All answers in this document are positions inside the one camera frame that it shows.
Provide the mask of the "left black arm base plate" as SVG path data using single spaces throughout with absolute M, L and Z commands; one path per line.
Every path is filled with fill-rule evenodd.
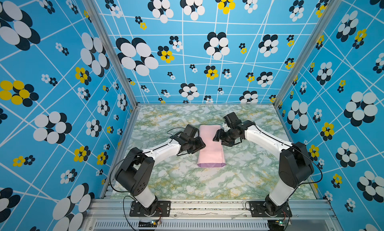
M 130 217 L 169 217 L 171 201 L 155 200 L 148 208 L 145 208 L 138 201 L 131 202 Z

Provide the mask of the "purple wrapping paper sheet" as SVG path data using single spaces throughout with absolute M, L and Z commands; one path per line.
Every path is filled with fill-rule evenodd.
M 198 166 L 200 168 L 222 168 L 226 165 L 221 141 L 213 141 L 220 125 L 201 125 L 200 137 L 206 147 L 199 151 Z

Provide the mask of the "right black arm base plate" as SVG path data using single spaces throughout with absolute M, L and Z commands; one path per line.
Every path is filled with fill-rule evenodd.
M 293 216 L 288 202 L 281 206 L 276 206 L 273 202 L 247 201 L 245 208 L 251 212 L 253 218 L 283 219 Z

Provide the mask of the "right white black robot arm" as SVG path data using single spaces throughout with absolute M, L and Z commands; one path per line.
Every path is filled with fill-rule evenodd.
M 224 121 L 224 127 L 216 132 L 213 141 L 233 147 L 240 144 L 237 139 L 247 140 L 266 149 L 279 160 L 279 181 L 264 204 L 265 212 L 271 217 L 276 216 L 297 188 L 314 173 L 306 145 L 279 139 L 255 122 L 241 121 L 234 112 L 224 116 Z

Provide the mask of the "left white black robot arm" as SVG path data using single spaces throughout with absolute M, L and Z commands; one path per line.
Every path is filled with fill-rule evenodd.
M 138 201 L 142 214 L 152 215 L 158 207 L 158 198 L 148 188 L 153 168 L 169 157 L 194 154 L 205 147 L 199 129 L 187 125 L 157 146 L 132 148 L 119 163 L 115 180 Z

